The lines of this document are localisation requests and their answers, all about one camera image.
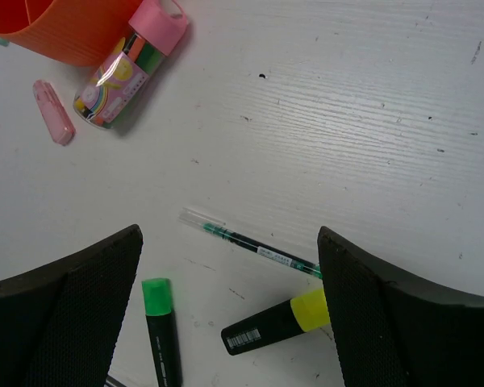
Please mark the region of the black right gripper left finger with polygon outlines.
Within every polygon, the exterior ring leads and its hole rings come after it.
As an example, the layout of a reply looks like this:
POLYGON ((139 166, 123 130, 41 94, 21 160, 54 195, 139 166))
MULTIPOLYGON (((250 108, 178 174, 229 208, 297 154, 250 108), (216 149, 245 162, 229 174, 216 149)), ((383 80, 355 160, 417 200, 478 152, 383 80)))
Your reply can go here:
POLYGON ((0 386, 103 386, 143 247, 140 227, 0 281, 0 386))

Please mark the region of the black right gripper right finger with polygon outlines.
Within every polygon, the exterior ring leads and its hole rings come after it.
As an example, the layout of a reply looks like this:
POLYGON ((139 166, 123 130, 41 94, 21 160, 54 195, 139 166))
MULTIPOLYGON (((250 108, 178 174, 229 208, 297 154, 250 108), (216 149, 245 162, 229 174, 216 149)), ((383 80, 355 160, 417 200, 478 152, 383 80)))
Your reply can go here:
POLYGON ((484 297, 426 280, 328 227, 319 264, 347 386, 484 386, 484 297))

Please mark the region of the yellow highlighter marker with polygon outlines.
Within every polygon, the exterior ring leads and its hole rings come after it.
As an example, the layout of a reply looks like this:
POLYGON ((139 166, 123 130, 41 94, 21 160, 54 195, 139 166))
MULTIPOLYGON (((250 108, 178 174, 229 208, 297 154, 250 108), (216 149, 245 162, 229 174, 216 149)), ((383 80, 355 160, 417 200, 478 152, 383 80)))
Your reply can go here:
POLYGON ((302 335, 330 323, 323 289, 284 301, 229 327, 221 339, 231 356, 302 335))

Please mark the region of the green highlighter marker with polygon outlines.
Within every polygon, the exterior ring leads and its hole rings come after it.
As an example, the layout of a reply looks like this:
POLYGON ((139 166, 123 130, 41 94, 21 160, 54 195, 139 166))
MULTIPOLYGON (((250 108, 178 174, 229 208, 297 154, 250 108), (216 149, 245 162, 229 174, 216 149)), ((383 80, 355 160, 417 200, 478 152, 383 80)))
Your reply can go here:
POLYGON ((182 386, 181 356, 170 280, 147 279, 141 285, 157 384, 164 387, 182 386))

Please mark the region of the green gel pen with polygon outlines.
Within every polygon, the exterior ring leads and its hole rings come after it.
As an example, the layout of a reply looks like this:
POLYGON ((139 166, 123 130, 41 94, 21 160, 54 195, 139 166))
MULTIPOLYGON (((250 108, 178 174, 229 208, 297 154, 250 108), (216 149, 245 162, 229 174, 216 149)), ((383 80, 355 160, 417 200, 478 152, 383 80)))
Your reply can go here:
POLYGON ((246 235, 230 230, 224 223, 214 218, 208 217, 197 211, 184 208, 179 214, 178 219, 184 224, 216 236, 229 243, 235 244, 247 251, 254 252, 269 260, 295 269, 299 272, 308 274, 312 277, 321 279, 322 274, 318 264, 311 263, 288 252, 284 252, 268 244, 252 239, 246 235))

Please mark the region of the pink highlighter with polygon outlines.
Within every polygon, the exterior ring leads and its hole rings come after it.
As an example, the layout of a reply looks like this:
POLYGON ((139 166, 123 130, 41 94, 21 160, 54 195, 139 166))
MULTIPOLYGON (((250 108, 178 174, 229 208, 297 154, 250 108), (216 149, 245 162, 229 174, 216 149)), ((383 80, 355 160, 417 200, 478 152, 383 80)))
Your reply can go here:
POLYGON ((37 80, 33 84, 33 94, 53 142, 68 145, 75 136, 75 128, 52 85, 37 80))

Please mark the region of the orange round organizer container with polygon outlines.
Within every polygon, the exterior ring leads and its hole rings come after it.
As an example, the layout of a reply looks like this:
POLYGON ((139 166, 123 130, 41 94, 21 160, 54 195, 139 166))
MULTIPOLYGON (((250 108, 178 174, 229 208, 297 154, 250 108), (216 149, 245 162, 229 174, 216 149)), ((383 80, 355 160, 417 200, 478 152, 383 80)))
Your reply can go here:
POLYGON ((139 0, 0 0, 0 38, 68 65, 97 65, 139 5, 139 0))

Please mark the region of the pink lid marker tube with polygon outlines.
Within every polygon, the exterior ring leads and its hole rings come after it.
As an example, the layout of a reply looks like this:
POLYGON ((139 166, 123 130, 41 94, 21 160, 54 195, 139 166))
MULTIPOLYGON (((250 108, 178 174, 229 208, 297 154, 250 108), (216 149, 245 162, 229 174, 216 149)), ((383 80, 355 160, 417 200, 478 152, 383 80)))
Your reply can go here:
POLYGON ((127 32, 76 93, 73 109, 86 122, 111 129, 134 110, 141 90, 184 36, 188 19, 178 2, 169 13, 160 1, 142 1, 127 32))

